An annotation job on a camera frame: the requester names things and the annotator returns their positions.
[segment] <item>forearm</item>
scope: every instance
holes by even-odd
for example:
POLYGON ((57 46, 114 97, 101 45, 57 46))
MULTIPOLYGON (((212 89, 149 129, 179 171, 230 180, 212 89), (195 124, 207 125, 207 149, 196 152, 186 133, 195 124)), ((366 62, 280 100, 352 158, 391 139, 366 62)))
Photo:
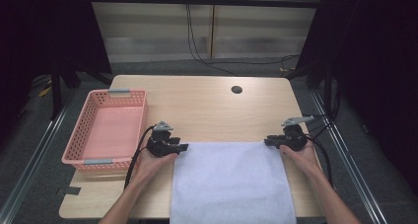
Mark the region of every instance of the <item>forearm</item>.
POLYGON ((123 194, 99 223, 126 223, 136 201, 148 181, 149 179, 146 177, 141 177, 131 181, 123 194))
POLYGON ((314 170, 309 174, 313 187, 322 203, 328 224, 360 223, 357 217, 341 200, 321 170, 314 170))

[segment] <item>wooden table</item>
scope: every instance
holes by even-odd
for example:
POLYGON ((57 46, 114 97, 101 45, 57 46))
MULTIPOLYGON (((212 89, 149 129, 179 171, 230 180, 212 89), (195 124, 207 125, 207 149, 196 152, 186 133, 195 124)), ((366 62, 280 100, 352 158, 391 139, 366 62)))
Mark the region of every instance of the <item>wooden table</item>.
MULTIPOLYGON (((254 142, 281 134, 281 123, 301 116, 290 83, 278 78, 206 76, 116 76, 112 89, 147 91, 147 127, 169 123, 182 142, 254 142), (232 87, 240 86, 240 94, 232 87)), ((307 178, 282 155, 298 217, 323 216, 307 178)), ((101 218, 123 191, 126 172, 76 171, 59 214, 63 218, 101 218)), ((133 218, 170 218, 173 164, 164 167, 143 192, 133 218)))

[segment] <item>cable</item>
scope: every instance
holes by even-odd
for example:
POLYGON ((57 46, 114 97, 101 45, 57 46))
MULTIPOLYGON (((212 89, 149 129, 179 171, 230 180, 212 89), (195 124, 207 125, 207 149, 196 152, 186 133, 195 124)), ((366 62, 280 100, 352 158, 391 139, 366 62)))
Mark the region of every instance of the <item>cable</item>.
POLYGON ((281 67, 281 74, 280 74, 280 78, 283 78, 283 76, 285 76, 285 65, 283 64, 283 61, 282 62, 280 62, 280 64, 282 65, 282 67, 281 67))
POLYGON ((326 116, 326 114, 307 114, 307 113, 302 113, 302 116, 313 116, 313 117, 316 117, 316 118, 320 118, 320 117, 323 117, 323 116, 326 116))
POLYGON ((330 121, 330 123, 328 123, 319 133, 317 133, 313 139, 317 139, 327 128, 329 128, 332 124, 334 123, 334 121, 330 121))
POLYGON ((337 92, 335 94, 334 108, 332 112, 332 120, 334 121, 337 119, 340 106, 341 106, 341 88, 339 87, 338 82, 337 82, 337 92))
POLYGON ((328 174, 329 184, 332 187, 334 187, 334 182, 332 180, 331 162, 329 160, 328 153, 326 152, 325 148, 322 146, 322 144, 317 139, 310 138, 310 137, 307 137, 307 139, 310 140, 313 144, 315 144, 319 148, 320 152, 322 153, 323 158, 325 159, 326 171, 327 171, 327 174, 328 174))
POLYGON ((282 57, 280 60, 275 60, 275 61, 270 61, 270 62, 243 62, 243 61, 220 61, 220 62, 207 62, 205 60, 202 59, 202 57, 200 56, 198 50, 197 50, 197 46, 196 46, 196 42, 194 40, 194 32, 193 32, 193 26, 191 24, 191 12, 190 12, 190 6, 187 4, 186 5, 186 13, 187 13, 187 42, 188 42, 188 49, 190 51, 191 56, 199 63, 203 63, 208 67, 211 68, 215 68, 221 71, 224 71, 226 73, 232 74, 234 76, 238 76, 233 72, 230 72, 228 70, 219 68, 219 67, 215 67, 212 64, 254 64, 254 65, 267 65, 267 64, 276 64, 276 63, 280 63, 282 64, 282 68, 284 69, 284 65, 283 62, 290 60, 294 57, 298 57, 300 56, 300 54, 291 54, 291 55, 286 55, 284 57, 282 57), (191 43, 190 43, 190 35, 191 35, 191 41, 193 43, 194 46, 194 51, 197 55, 197 57, 194 55, 193 50, 191 48, 191 43))
POLYGON ((42 75, 35 78, 31 83, 31 89, 43 86, 51 80, 50 75, 42 75))
POLYGON ((146 148, 146 147, 143 147, 141 149, 141 144, 144 141, 145 135, 147 135, 147 133, 153 128, 154 128, 154 126, 148 127, 145 130, 145 132, 142 134, 141 139, 139 140, 138 147, 136 148, 135 154, 133 155, 131 163, 129 164, 128 173, 126 174, 126 179, 125 179, 125 186, 124 186, 123 189, 126 189, 126 187, 129 185, 129 182, 130 182, 130 179, 131 179, 131 176, 132 176, 132 171, 133 171, 133 168, 135 167, 136 161, 138 160, 139 154, 141 153, 141 151, 144 148, 146 148))
POLYGON ((320 118, 322 118, 322 116, 319 116, 319 117, 314 118, 313 120, 307 121, 307 122, 305 123, 305 125, 306 125, 306 126, 311 125, 311 124, 313 124, 313 123, 317 122, 320 118))
POLYGON ((212 66, 212 65, 210 65, 210 64, 208 64, 208 63, 206 63, 206 62, 202 59, 202 57, 200 57, 200 54, 199 54, 199 52, 198 52, 198 50, 197 50, 196 42, 195 42, 195 40, 194 40, 193 27, 192 27, 192 24, 191 24, 190 6, 187 4, 187 5, 185 6, 185 8, 186 8, 186 12, 187 12, 187 42, 188 42, 188 49, 190 50, 190 54, 191 54, 191 56, 192 56, 192 57, 193 57, 193 58, 194 58, 197 62, 203 63, 203 64, 205 64, 205 65, 206 65, 206 66, 208 66, 208 67, 211 67, 211 68, 215 68, 215 69, 218 69, 218 70, 224 71, 224 72, 226 72, 226 73, 228 73, 228 74, 231 74, 231 75, 234 75, 234 76, 238 76, 237 74, 235 74, 235 73, 233 73, 233 72, 230 72, 230 71, 228 71, 228 70, 225 70, 225 69, 222 69, 222 68, 218 68, 218 67, 212 66), (194 53, 193 53, 193 50, 191 49, 191 45, 190 45, 190 34, 191 34, 192 42, 193 42, 194 49, 195 49, 195 51, 196 51, 196 54, 197 54, 198 59, 196 58, 196 56, 195 56, 195 55, 194 55, 194 53))
POLYGON ((312 128, 312 129, 310 129, 310 132, 313 132, 313 131, 315 131, 315 130, 317 130, 317 129, 319 129, 319 128, 322 128, 323 129, 323 127, 327 127, 326 125, 324 125, 324 124, 320 124, 319 126, 317 126, 317 127, 315 127, 315 128, 312 128))
POLYGON ((319 63, 320 63, 319 59, 313 60, 312 62, 308 63, 305 67, 302 67, 302 68, 299 67, 298 69, 296 69, 292 73, 286 75, 286 78, 288 80, 292 80, 296 77, 301 77, 303 75, 307 75, 308 73, 310 73, 310 70, 312 70, 314 67, 316 67, 319 63))

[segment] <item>white towel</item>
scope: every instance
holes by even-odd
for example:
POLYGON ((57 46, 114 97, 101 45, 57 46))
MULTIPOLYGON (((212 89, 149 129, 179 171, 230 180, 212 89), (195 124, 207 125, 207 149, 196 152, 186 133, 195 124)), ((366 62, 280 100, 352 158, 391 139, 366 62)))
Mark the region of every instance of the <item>white towel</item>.
POLYGON ((263 142, 189 143, 174 162, 172 224, 296 223, 283 161, 263 142))

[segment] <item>gray carpet floor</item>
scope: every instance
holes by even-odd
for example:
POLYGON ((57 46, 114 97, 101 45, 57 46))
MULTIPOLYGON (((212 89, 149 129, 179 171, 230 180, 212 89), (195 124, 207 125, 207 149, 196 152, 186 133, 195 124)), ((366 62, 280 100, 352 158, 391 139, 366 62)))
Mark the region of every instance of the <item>gray carpet floor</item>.
MULTIPOLYGON (((247 59, 246 62, 270 62, 277 59, 247 59)), ((289 68, 295 61, 289 60, 275 64, 216 64, 212 66, 233 72, 243 77, 280 77, 280 68, 289 68)), ((120 63, 112 65, 113 75, 144 74, 144 75, 213 75, 231 76, 222 70, 209 67, 194 60, 160 61, 144 63, 120 63)), ((56 195, 61 187, 67 187, 74 174, 74 169, 61 162, 61 156, 74 128, 79 112, 93 89, 107 88, 88 75, 80 74, 82 84, 69 102, 68 111, 52 139, 40 167, 35 173, 31 186, 26 193, 13 223, 97 223, 98 220, 64 220, 58 215, 63 197, 56 195)), ((304 114, 318 114, 311 90, 306 86, 306 78, 300 77, 291 81, 299 106, 304 114)), ((41 88, 33 88, 30 101, 24 109, 10 137, 8 146, 0 154, 0 205, 4 205, 13 190, 28 160, 46 131, 52 112, 51 93, 39 98, 41 88)), ((69 98, 71 90, 63 86, 63 98, 69 98)), ((387 223, 418 223, 418 199, 408 184, 391 163, 385 158, 379 142, 373 135, 366 134, 362 120, 356 115, 349 103, 342 96, 341 107, 335 121, 347 146, 350 148, 363 177, 371 192, 376 197, 387 223)), ((308 124, 310 134, 317 134, 323 127, 318 119, 308 124)), ((318 138, 327 150, 332 167, 332 174, 338 194, 355 212, 363 223, 373 223, 363 200, 357 192, 349 174, 335 149, 327 131, 318 138)), ((325 166, 323 156, 318 153, 321 164, 325 166)), ((319 224, 323 218, 298 218, 298 223, 319 224)), ((147 221, 147 223, 165 223, 165 221, 147 221)))

